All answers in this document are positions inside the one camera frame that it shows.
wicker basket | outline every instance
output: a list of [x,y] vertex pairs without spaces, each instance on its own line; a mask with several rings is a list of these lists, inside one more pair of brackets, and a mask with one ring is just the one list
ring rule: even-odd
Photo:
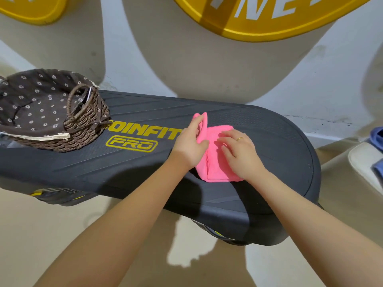
[[0,83],[0,132],[39,149],[69,152],[111,124],[97,86],[69,71],[29,70]]

folded pink towel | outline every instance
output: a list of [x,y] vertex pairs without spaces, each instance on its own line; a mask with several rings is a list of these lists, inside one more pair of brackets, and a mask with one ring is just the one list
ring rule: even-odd
[[200,178],[206,182],[242,181],[243,179],[231,170],[221,150],[223,144],[217,141],[219,137],[223,137],[222,131],[232,130],[233,127],[222,125],[208,128],[208,114],[203,113],[203,116],[204,118],[198,127],[197,143],[209,140],[210,144],[201,162],[195,167]]

person's left hand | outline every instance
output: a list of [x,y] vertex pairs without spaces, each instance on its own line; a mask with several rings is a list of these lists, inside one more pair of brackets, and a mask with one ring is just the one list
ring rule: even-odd
[[197,135],[199,134],[198,125],[202,120],[203,115],[200,115],[190,122],[189,126],[175,140],[174,147],[169,156],[169,159],[180,161],[188,171],[201,161],[203,154],[209,147],[209,140],[197,143]]

blue cloth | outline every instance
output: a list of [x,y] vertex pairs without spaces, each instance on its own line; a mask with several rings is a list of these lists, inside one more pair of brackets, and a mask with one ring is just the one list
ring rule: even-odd
[[[383,151],[383,127],[372,129],[370,133],[370,143],[380,151]],[[379,175],[380,179],[383,179],[383,159],[376,162],[372,168]]]

yellow round sign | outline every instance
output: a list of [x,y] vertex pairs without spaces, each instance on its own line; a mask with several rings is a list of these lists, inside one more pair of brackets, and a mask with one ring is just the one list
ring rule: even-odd
[[49,24],[63,14],[68,0],[0,0],[0,13],[30,24]]
[[223,37],[273,41],[306,33],[369,0],[175,0],[195,21]]

